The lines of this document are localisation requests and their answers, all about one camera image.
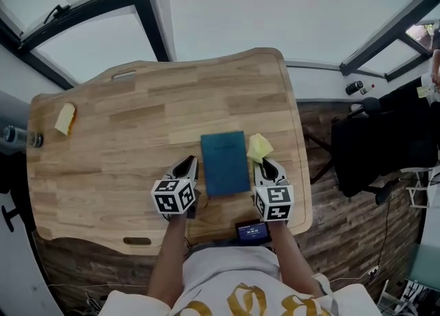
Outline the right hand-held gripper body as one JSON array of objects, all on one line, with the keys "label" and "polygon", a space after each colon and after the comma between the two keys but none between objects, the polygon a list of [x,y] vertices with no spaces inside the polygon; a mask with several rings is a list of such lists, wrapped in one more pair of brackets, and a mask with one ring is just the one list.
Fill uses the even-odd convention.
[{"label": "right hand-held gripper body", "polygon": [[253,204],[263,221],[288,221],[294,207],[294,189],[286,178],[254,180]]}]

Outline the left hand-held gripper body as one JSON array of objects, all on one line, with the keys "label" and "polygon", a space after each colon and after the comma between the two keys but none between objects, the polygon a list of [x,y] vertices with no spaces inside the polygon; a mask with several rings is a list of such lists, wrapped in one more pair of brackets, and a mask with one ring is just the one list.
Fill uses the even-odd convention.
[{"label": "left hand-held gripper body", "polygon": [[151,197],[158,213],[163,215],[187,214],[195,219],[201,193],[196,189],[198,172],[183,177],[166,173],[154,183]]}]

